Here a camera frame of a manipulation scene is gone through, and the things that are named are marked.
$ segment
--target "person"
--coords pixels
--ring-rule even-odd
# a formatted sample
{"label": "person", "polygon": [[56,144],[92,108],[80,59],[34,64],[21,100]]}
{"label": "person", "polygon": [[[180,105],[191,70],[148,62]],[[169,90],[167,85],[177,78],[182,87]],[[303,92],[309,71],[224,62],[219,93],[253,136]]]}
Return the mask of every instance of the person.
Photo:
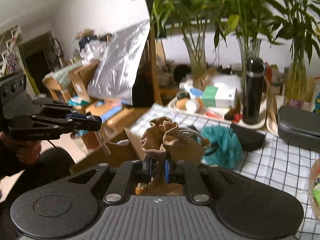
{"label": "person", "polygon": [[0,203],[0,240],[19,237],[10,217],[10,207],[17,197],[70,175],[69,168],[74,161],[68,152],[59,147],[40,152],[40,141],[15,141],[0,132],[0,179],[25,170],[6,200]]}

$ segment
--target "black sleeve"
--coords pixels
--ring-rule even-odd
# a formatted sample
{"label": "black sleeve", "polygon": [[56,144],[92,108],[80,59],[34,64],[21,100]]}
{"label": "black sleeve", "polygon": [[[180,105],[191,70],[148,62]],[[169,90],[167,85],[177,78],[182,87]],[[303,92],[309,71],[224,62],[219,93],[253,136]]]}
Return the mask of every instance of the black sleeve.
{"label": "black sleeve", "polygon": [[26,165],[19,162],[16,153],[11,151],[0,140],[0,178],[3,176],[12,176],[26,168]]}

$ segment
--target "floor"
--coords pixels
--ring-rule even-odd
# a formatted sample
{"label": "floor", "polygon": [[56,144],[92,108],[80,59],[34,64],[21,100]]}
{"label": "floor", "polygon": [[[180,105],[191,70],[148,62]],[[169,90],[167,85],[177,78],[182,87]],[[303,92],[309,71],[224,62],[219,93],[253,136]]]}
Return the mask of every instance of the floor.
{"label": "floor", "polygon": [[[55,146],[59,146],[64,148],[68,153],[70,153],[71,157],[78,163],[80,160],[86,157],[87,148],[82,142],[81,138],[71,139],[69,134],[61,135],[59,140],[51,141]],[[42,141],[42,152],[45,150],[52,148],[52,145],[47,141]],[[7,197],[9,191],[13,187],[14,183],[17,181],[22,172],[15,174],[11,177],[5,177],[0,181],[0,190],[2,192],[2,197],[0,198],[0,202],[4,201]]]}

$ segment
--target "black water bottle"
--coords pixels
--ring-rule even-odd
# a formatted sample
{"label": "black water bottle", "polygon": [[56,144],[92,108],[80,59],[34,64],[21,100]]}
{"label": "black water bottle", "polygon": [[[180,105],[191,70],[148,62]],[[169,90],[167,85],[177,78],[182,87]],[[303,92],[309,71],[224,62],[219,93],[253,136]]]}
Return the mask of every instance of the black water bottle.
{"label": "black water bottle", "polygon": [[258,123],[262,87],[266,65],[262,59],[250,57],[246,62],[242,121],[249,125]]}

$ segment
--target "silver screw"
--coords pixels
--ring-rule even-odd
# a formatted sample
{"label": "silver screw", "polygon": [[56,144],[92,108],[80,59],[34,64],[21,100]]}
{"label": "silver screw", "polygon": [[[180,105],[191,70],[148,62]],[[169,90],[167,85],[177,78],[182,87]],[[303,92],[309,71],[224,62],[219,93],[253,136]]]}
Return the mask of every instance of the silver screw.
{"label": "silver screw", "polygon": [[110,202],[119,201],[120,199],[121,199],[121,196],[119,194],[106,195],[106,200]]}
{"label": "silver screw", "polygon": [[198,194],[198,195],[195,195],[193,199],[197,202],[206,202],[209,200],[209,196],[205,194]]}

